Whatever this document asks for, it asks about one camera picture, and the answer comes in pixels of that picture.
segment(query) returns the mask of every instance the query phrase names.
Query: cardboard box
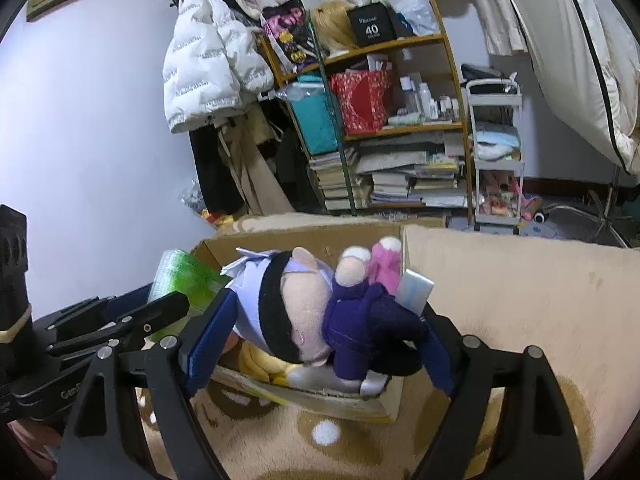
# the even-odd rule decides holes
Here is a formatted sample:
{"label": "cardboard box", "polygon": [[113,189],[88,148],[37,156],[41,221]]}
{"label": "cardboard box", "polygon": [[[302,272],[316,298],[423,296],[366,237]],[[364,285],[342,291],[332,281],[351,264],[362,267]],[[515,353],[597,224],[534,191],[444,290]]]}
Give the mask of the cardboard box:
{"label": "cardboard box", "polygon": [[[331,217],[324,217],[324,219],[330,223],[334,222]],[[287,225],[287,220],[282,220],[282,223]],[[299,220],[311,223],[322,221],[314,216],[301,216]],[[316,224],[281,229],[278,229],[277,225],[271,225],[268,226],[269,230],[260,230],[264,225],[260,226],[259,224],[263,222],[258,221],[256,222],[258,227],[254,226],[253,232],[244,232],[242,227],[238,227],[236,223],[235,226],[222,230],[218,236],[202,241],[194,249],[193,254],[203,263],[219,270],[238,258],[237,247],[254,251],[269,249],[289,251],[301,246],[335,268],[338,257],[346,247],[352,245],[371,247],[380,238],[391,235],[402,240],[402,229],[407,223],[428,227],[444,226],[444,220],[441,217],[413,219],[407,222],[386,222],[376,219],[357,219],[355,222],[345,219],[345,221],[348,223]],[[402,393],[402,378],[400,377],[390,378],[383,391],[376,396],[331,395],[326,392],[309,392],[263,383],[233,369],[233,359],[225,357],[223,357],[221,364],[215,368],[212,379],[245,393],[280,404],[296,404],[311,412],[352,420],[391,423],[398,416]]]}

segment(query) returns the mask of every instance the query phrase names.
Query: red gift bag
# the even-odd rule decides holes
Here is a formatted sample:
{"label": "red gift bag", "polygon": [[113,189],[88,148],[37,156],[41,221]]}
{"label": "red gift bag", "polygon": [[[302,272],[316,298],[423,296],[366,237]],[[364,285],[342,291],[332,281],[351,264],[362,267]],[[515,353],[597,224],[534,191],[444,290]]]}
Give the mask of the red gift bag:
{"label": "red gift bag", "polygon": [[331,76],[338,96],[344,130],[348,135],[371,134],[390,115],[392,72],[389,70],[343,72]]}

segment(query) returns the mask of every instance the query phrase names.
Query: pink toy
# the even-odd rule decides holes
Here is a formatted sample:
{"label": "pink toy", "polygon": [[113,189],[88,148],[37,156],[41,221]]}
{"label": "pink toy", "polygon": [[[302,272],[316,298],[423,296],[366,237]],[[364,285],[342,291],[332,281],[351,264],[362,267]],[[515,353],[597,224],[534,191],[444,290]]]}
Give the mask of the pink toy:
{"label": "pink toy", "polygon": [[400,254],[402,244],[394,236],[382,238],[371,250],[367,263],[369,284],[381,283],[392,296],[396,295],[400,283]]}

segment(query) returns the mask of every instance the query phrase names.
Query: down jacket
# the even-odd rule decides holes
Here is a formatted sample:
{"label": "down jacket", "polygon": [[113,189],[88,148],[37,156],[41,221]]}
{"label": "down jacket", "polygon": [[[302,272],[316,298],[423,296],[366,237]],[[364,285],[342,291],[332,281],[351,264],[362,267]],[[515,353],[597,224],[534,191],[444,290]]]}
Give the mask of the down jacket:
{"label": "down jacket", "polygon": [[164,114],[174,134],[219,126],[273,86],[252,32],[222,0],[178,0],[162,76]]}

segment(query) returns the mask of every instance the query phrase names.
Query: teal box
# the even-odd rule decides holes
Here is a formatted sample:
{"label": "teal box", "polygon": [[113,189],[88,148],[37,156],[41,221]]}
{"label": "teal box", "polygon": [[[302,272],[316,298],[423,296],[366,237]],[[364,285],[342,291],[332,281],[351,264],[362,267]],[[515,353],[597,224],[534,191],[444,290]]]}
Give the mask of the teal box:
{"label": "teal box", "polygon": [[[300,82],[322,82],[322,79],[315,75],[301,75],[298,80]],[[334,100],[335,110],[338,110],[337,119],[340,122],[342,117],[340,116],[338,99],[333,92],[330,92],[330,96]],[[337,151],[338,143],[335,140],[326,94],[312,95],[300,99],[300,101],[292,101],[291,108],[293,108],[300,125],[300,131],[305,139],[309,155]]]}

